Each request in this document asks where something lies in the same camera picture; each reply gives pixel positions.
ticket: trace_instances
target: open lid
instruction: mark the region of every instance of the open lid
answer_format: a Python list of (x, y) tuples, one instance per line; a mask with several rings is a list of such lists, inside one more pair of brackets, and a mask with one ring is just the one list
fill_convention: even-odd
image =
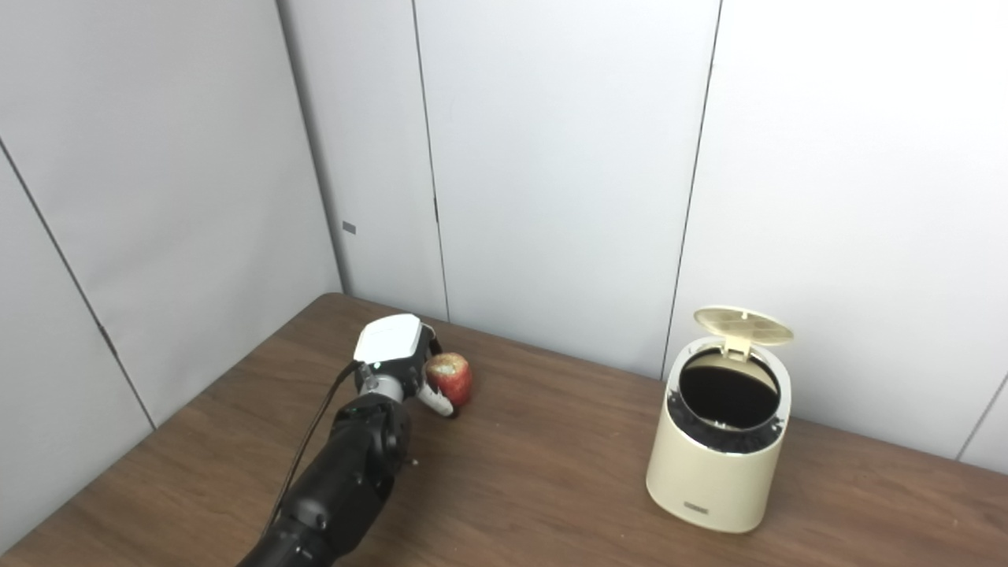
[(694, 319), (711, 333), (725, 337), (725, 356), (737, 353), (742, 360), (749, 359), (753, 343), (773, 346), (794, 338), (794, 333), (780, 321), (738, 307), (705, 307), (694, 314)]

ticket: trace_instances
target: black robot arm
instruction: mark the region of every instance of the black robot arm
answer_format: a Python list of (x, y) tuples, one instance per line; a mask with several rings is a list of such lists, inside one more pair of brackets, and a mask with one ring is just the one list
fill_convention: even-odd
[(409, 427), (402, 405), (381, 393), (340, 409), (326, 446), (239, 567), (329, 567), (353, 551), (392, 492)]
[[(391, 327), (390, 320), (395, 320)], [(390, 346), (390, 337), (408, 344)], [(355, 352), (362, 362), (355, 380), (358, 398), (337, 412), (326, 445), (238, 567), (330, 567), (357, 547), (406, 460), (410, 422), (401, 402), (415, 395), (454, 416), (451, 403), (423, 373), (427, 358), (439, 352), (433, 330), (414, 316), (380, 319), (365, 328)]]

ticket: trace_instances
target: trash can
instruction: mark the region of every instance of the trash can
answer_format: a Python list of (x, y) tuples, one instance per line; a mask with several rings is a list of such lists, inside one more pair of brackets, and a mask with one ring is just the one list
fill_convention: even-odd
[(762, 347), (794, 335), (746, 309), (708, 307), (694, 317), (715, 336), (687, 344), (672, 363), (647, 490), (690, 524), (748, 532), (763, 520), (791, 411), (787, 370)]

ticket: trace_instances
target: bitten apple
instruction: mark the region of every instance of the bitten apple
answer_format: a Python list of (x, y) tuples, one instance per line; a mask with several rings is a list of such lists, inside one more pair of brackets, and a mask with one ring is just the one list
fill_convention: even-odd
[(427, 379), (442, 390), (453, 406), (458, 408), (469, 402), (473, 373), (469, 369), (469, 362), (461, 354), (435, 354), (427, 360), (424, 369)]

